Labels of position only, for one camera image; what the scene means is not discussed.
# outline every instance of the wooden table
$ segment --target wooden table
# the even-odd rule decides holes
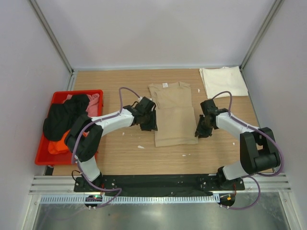
[[[118,89],[121,86],[150,98],[149,84],[177,81],[191,85],[198,122],[202,114],[200,103],[207,99],[198,69],[80,71],[74,89],[102,89],[103,114],[106,115],[119,109]],[[137,100],[129,91],[122,90],[122,95],[124,105]],[[219,108],[228,108],[229,97],[214,101]],[[232,112],[257,126],[249,97],[234,97]],[[132,126],[107,134],[101,139],[98,151],[97,165],[103,174],[110,175],[216,173],[219,167],[239,160],[238,140],[221,129],[214,130],[210,138],[199,139],[198,145],[156,148],[154,132],[141,131],[139,126]],[[53,175],[70,175],[73,169],[76,166],[55,166]]]

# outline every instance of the folded white towel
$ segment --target folded white towel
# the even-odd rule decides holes
[[[208,99],[222,91],[230,91],[233,96],[248,96],[248,89],[238,66],[221,69],[202,68],[200,73]],[[217,96],[219,97],[229,97],[229,95],[223,93]]]

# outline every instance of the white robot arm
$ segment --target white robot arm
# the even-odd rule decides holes
[[[218,109],[213,99],[201,103],[204,113],[200,115],[195,136],[207,138],[212,135],[213,129],[224,129],[231,135],[240,140],[240,160],[217,171],[217,177],[221,187],[232,186],[233,180],[250,174],[258,173],[266,169],[274,168],[280,165],[279,153],[265,137],[255,132],[261,130],[269,137],[274,139],[273,132],[269,128],[258,128],[247,125],[245,122],[236,118],[228,112],[227,109]],[[81,130],[89,123],[97,121],[89,126],[88,135],[76,143]],[[65,144],[72,151],[77,144],[75,158],[79,162],[84,175],[96,186],[102,184],[102,174],[95,161],[95,153],[102,136],[114,130],[140,125],[141,130],[157,130],[155,117],[155,103],[146,97],[133,105],[124,106],[120,111],[89,118],[82,115],[78,118],[70,133],[65,139]]]
[[[97,122],[86,130],[89,131],[88,135],[86,137],[82,136],[80,141],[76,143],[81,130],[93,121]],[[65,144],[71,152],[73,152],[74,146],[77,144],[74,157],[84,175],[96,186],[100,187],[102,181],[102,174],[97,167],[94,156],[101,137],[114,130],[133,125],[140,125],[141,130],[157,130],[154,102],[142,97],[139,102],[124,106],[121,110],[112,114],[91,118],[82,115],[71,128],[65,138]]]
[[[207,138],[212,135],[213,129],[221,128],[240,141],[240,160],[218,169],[217,176],[221,186],[231,184],[236,178],[275,168],[281,164],[277,148],[257,132],[260,130],[274,140],[271,129],[245,123],[227,109],[218,109],[213,99],[202,102],[201,108],[204,116],[200,115],[196,137]]]

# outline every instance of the white enclosure wall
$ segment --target white enclosure wall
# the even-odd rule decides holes
[[[307,217],[307,1],[284,1],[244,69],[262,127],[274,130],[291,187]]]
[[[240,65],[274,0],[37,0],[73,68]]]
[[[0,1],[0,225],[19,230],[54,91],[69,73],[26,0]]]

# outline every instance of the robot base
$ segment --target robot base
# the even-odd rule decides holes
[[[106,189],[122,188],[120,196],[131,197],[211,196],[212,191],[233,191],[234,185],[237,191],[245,190],[240,178],[220,184],[219,174],[104,175],[99,183]],[[76,178],[74,191],[99,192],[83,177]],[[116,192],[106,193],[107,196],[115,194]]]

